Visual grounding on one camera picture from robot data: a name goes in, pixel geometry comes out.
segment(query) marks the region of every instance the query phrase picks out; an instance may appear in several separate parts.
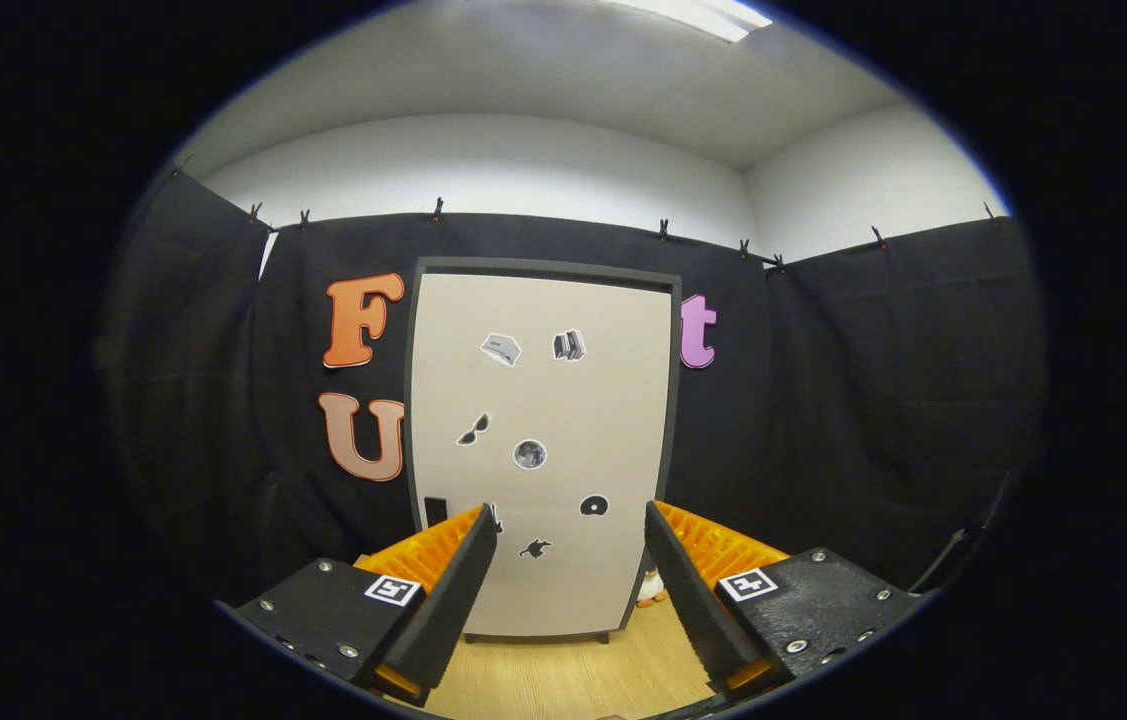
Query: letter cutout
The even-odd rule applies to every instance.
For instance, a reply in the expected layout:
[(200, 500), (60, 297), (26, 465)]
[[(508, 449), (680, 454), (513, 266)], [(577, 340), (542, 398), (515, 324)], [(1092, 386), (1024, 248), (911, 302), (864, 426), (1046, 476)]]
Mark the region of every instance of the letter cutout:
[(331, 297), (331, 345), (323, 353), (327, 368), (353, 368), (372, 359), (372, 348), (363, 345), (362, 329), (367, 329), (372, 340), (385, 331), (385, 301), (372, 297), (363, 304), (363, 299), (374, 293), (398, 302), (403, 296), (403, 278), (390, 273), (327, 286)]
[(704, 295), (694, 295), (683, 301), (678, 315), (683, 318), (683, 343), (678, 356), (689, 368), (703, 368), (713, 363), (715, 348), (706, 347), (706, 325), (713, 325), (718, 314), (706, 306)]
[(350, 395), (325, 392), (319, 395), (319, 406), (327, 420), (327, 447), (336, 464), (347, 473), (383, 483), (398, 478), (403, 470), (403, 405), (393, 400), (374, 400), (367, 403), (369, 414), (376, 416), (376, 428), (381, 437), (381, 459), (363, 460), (354, 445), (354, 414), (358, 412), (358, 401)]

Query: orange letter f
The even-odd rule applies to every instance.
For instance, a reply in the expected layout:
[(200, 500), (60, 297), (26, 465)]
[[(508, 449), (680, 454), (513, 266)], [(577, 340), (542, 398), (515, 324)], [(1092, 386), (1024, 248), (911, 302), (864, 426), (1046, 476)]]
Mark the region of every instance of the orange letter f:
[(403, 278), (398, 273), (375, 275), (357, 281), (340, 281), (327, 286), (331, 297), (331, 347), (323, 353), (323, 364), (329, 368), (353, 368), (372, 359), (372, 348), (363, 345), (363, 329), (372, 340), (385, 331), (385, 302), (366, 295), (384, 295), (391, 302), (403, 296)]

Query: ceiling light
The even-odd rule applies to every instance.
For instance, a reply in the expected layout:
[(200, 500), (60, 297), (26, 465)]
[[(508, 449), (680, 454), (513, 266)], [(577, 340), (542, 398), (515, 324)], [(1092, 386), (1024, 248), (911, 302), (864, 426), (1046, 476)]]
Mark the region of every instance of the ceiling light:
[(686, 26), (736, 42), (772, 20), (733, 0), (609, 0), (613, 5), (646, 10)]
[(698, 3), (704, 5), (706, 8), (715, 10), (715, 12), (727, 15), (727, 17), (740, 20), (740, 23), (746, 24), (751, 27), (751, 32), (760, 27), (767, 27), (772, 24), (772, 20), (764, 18), (763, 15), (756, 14), (754, 9), (747, 8), (745, 5), (737, 3), (736, 0), (696, 0)]

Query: small figurine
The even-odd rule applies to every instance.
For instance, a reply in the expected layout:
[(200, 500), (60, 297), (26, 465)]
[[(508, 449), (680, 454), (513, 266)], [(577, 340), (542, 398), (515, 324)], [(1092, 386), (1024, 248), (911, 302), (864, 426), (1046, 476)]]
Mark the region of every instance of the small figurine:
[(644, 577), (642, 588), (639, 589), (639, 602), (635, 605), (639, 607), (650, 607), (654, 602), (665, 601), (669, 594), (665, 592), (665, 581), (655, 568), (647, 570)]

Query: ceiling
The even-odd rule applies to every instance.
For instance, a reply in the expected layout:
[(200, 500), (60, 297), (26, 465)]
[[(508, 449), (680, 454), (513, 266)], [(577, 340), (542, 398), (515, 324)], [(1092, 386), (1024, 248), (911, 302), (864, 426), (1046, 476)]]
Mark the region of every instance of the ceiling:
[(600, 0), (420, 0), (279, 65), (178, 152), (206, 178), (349, 124), (444, 113), (614, 128), (746, 172), (786, 143), (902, 101), (781, 19), (726, 42)]

